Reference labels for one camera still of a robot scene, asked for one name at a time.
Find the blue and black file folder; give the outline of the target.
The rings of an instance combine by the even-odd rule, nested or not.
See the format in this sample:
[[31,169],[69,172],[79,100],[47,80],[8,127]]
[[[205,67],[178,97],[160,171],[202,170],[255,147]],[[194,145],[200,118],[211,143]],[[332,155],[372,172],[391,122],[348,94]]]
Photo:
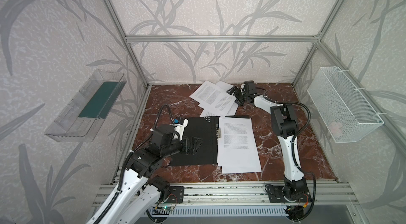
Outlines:
[[200,144],[195,154],[178,153],[171,157],[171,167],[217,164],[219,117],[188,117],[184,136]]

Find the white printed paper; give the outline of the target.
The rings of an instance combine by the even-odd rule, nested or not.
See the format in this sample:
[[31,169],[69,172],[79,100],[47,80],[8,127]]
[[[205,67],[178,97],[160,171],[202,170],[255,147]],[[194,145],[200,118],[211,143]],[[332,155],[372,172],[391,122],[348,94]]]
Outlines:
[[[236,113],[236,111],[237,111],[237,109],[238,109],[238,107],[239,107],[238,104],[237,104],[237,103],[234,103],[234,104],[231,106],[231,108],[230,108],[230,110],[228,111],[228,113],[227,113],[226,116],[234,116],[235,113]],[[208,109],[204,109],[203,112],[202,112],[201,115],[200,115],[200,117],[214,117],[214,116],[218,116],[218,115],[216,115],[216,114],[214,114],[214,113],[211,113]]]
[[235,96],[210,81],[201,84],[190,98],[201,104],[203,109],[222,117],[228,114],[236,100]]
[[224,174],[262,171],[250,118],[219,119],[217,163]]

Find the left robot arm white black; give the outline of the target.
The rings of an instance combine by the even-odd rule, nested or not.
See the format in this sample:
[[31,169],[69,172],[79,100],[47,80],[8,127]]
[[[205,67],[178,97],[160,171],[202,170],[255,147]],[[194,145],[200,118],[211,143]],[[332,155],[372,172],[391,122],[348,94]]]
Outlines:
[[152,129],[145,143],[130,151],[118,184],[89,219],[90,224],[133,224],[153,205],[170,195],[170,184],[154,176],[165,158],[176,154],[194,155],[203,140],[184,136],[186,124],[163,125]]

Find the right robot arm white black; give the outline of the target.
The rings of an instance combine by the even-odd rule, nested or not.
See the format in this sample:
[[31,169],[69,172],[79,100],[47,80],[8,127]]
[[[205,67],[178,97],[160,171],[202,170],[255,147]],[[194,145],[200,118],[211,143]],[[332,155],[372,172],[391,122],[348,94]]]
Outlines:
[[[266,95],[259,94],[253,81],[245,81],[241,87],[233,86],[226,92],[236,98],[236,103],[243,106],[253,104],[271,115],[271,127],[276,134],[282,150],[284,161],[284,187],[283,194],[291,200],[297,194],[304,194],[308,190],[305,175],[314,176],[305,172],[300,164],[297,138],[310,124],[311,113],[309,108],[295,101],[276,101]],[[303,127],[299,126],[295,106],[299,106],[307,113],[307,121]]]

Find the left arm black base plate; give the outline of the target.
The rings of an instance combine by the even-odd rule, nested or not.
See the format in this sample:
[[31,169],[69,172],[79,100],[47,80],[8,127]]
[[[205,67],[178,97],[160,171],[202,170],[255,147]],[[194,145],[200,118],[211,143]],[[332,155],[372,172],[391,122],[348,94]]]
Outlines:
[[184,186],[170,186],[163,194],[162,203],[165,204],[181,204],[185,196]]

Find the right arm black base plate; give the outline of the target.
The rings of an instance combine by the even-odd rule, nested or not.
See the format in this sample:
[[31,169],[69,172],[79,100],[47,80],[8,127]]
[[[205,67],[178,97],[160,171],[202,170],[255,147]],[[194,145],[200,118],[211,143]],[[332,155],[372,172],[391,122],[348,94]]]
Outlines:
[[312,197],[307,185],[303,183],[286,184],[284,186],[265,185],[265,192],[270,203],[310,203]]

